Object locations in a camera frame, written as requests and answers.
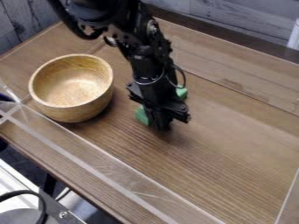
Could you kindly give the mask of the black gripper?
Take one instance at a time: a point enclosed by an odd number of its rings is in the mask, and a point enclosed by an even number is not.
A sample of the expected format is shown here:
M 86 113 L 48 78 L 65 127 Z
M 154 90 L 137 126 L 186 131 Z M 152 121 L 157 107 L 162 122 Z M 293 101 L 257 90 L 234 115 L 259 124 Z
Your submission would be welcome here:
M 165 78 L 158 78 L 152 82 L 137 82 L 133 80 L 125 85 L 129 92 L 129 99 L 141 105 L 145 105 L 144 112 L 150 126 L 156 126 L 158 130 L 168 130 L 172 122 L 172 117 L 154 109 L 158 104 L 173 98 L 174 87 Z

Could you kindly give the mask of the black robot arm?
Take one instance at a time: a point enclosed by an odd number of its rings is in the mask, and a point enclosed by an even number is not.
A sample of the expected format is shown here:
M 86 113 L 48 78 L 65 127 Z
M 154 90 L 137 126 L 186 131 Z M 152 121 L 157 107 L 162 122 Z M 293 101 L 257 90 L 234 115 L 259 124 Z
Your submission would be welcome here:
M 172 43 L 164 37 L 141 0 L 46 0 L 73 34 L 85 40 L 102 38 L 117 48 L 132 67 L 125 86 L 129 99 L 141 104 L 148 125 L 166 130 L 170 122 L 186 123 L 188 106 L 177 95 L 185 85 L 182 70 L 170 57 Z

